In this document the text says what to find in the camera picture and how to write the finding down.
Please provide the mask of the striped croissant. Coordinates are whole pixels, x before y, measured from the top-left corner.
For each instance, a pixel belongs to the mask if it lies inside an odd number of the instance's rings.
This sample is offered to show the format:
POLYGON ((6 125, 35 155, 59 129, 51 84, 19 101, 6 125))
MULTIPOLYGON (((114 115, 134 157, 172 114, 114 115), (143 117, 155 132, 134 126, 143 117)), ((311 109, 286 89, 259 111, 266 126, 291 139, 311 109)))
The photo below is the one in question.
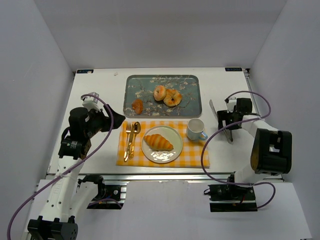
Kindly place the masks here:
POLYGON ((145 135, 143 139, 155 151, 172 151, 174 149, 174 146, 160 134, 145 135))

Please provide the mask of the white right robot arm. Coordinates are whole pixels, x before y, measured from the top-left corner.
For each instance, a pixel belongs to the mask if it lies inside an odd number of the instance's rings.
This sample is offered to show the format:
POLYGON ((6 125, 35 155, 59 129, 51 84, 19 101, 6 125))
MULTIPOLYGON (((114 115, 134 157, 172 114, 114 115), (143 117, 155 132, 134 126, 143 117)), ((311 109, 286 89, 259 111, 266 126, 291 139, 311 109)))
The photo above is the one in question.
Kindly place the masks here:
POLYGON ((250 98, 231 97, 225 100, 226 110, 216 112, 218 129, 227 141, 233 142, 232 131, 243 129, 253 138, 249 163, 236 171, 231 181, 248 187, 267 176, 288 174, 292 168, 292 134, 272 127, 257 113, 253 113, 250 98))

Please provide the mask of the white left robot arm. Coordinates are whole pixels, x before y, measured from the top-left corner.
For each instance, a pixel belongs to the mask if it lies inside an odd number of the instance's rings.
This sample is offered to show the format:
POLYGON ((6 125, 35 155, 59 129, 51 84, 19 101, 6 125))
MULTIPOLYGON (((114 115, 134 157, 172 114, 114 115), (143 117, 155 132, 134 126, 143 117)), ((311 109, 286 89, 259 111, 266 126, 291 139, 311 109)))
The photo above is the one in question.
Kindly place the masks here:
POLYGON ((76 219, 93 200, 106 195, 104 179, 88 174, 79 179, 83 160, 91 148, 91 138, 99 132, 118 129, 125 116, 106 105, 102 109, 76 107, 69 112, 69 126, 62 132, 58 151, 57 181, 37 219, 30 219, 27 230, 35 240, 74 240, 78 235, 76 219))

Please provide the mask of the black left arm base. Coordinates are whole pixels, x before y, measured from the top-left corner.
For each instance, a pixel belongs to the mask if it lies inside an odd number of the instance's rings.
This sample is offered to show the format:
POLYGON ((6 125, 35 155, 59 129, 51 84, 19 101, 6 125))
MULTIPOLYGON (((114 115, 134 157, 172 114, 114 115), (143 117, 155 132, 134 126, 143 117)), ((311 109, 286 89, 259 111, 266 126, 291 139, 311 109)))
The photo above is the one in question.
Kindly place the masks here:
POLYGON ((97 195, 92 198, 87 209, 120 210, 123 207, 126 193, 124 185, 109 183, 102 175, 87 174, 77 180, 77 192, 84 183, 93 184, 97 190, 97 195))

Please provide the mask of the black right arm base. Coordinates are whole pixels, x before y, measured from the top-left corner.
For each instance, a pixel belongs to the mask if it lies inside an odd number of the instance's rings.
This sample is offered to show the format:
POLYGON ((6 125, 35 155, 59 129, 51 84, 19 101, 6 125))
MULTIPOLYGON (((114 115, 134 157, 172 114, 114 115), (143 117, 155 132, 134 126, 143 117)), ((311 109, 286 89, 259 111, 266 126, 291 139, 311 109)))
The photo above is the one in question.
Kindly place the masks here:
POLYGON ((211 184, 203 191, 209 196, 212 213, 257 212, 256 195, 252 187, 211 184))

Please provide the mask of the steel serving tongs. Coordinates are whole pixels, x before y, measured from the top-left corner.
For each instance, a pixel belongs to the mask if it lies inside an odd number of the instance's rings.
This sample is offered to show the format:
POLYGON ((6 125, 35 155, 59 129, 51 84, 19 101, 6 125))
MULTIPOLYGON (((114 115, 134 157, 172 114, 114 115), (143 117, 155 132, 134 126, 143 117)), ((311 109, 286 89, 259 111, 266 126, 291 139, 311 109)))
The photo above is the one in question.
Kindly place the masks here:
MULTIPOLYGON (((220 122, 219 122, 219 118, 218 118, 218 113, 217 113, 217 111, 216 111, 216 109, 214 107, 213 101, 211 99, 209 100, 209 106, 210 106, 210 108, 211 108, 211 110, 212 110, 212 112, 213 112, 213 114, 214 114, 214 116, 215 116, 215 118, 216 118, 216 120, 218 122, 218 129, 220 129, 220 122)), ((224 133, 224 135, 225 135, 225 137, 227 139, 227 142, 229 144, 232 144, 233 143, 232 131, 230 129, 224 129, 223 133, 224 133)))

